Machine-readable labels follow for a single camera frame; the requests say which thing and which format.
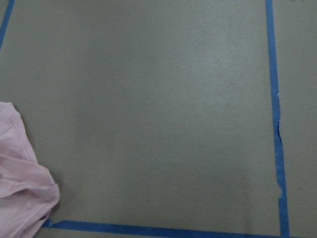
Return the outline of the blue tape strip lengthwise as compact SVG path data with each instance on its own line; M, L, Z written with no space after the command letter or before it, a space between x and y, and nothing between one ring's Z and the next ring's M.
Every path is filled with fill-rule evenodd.
M268 45L268 61L269 76L271 90L271 107L272 107L272 124L274 137L274 154L276 181L281 189L281 195L278 198L279 227L280 237L289 238L289 217L288 217L288 201L287 201L287 185L284 163L283 143L280 136L280 101L279 101L279 84L278 84L278 68L276 56L276 42L273 16L273 1L265 1L266 29L267 29L267 45Z

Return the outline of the pink Snoopy t-shirt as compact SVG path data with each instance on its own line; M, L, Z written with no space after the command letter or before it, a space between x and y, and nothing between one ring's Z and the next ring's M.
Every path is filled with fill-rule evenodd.
M11 102L0 104L0 236L32 238L60 199L57 183L41 166Z

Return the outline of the blue tape strip crosswise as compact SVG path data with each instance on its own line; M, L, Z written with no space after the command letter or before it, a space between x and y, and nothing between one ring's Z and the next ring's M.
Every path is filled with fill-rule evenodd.
M271 235L255 235L242 233L214 232L214 231L199 231L187 229L172 229L158 228L145 226L130 226L108 223L91 223L61 220L54 223L52 220L47 220L42 225L43 228L72 230L83 232L110 233L121 235L135 235L147 237L162 237L162 238L270 238Z

